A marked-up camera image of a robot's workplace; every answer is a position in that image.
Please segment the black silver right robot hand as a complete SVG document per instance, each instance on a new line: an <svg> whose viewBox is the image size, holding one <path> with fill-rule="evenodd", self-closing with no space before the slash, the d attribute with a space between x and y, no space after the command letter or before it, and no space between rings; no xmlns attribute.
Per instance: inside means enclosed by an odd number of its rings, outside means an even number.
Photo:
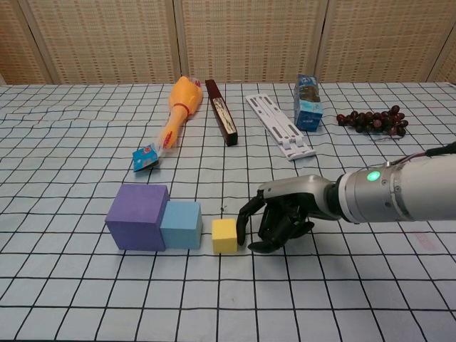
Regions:
<svg viewBox="0 0 456 342"><path fill-rule="evenodd" d="M248 249L268 254L282 248L290 239L297 239L312 230L310 217L336 221L341 218L337 204L336 184L318 175L304 175L266 182L256 196L239 211L236 223L237 244L244 245L249 218L264 210L257 242Z"/></svg>

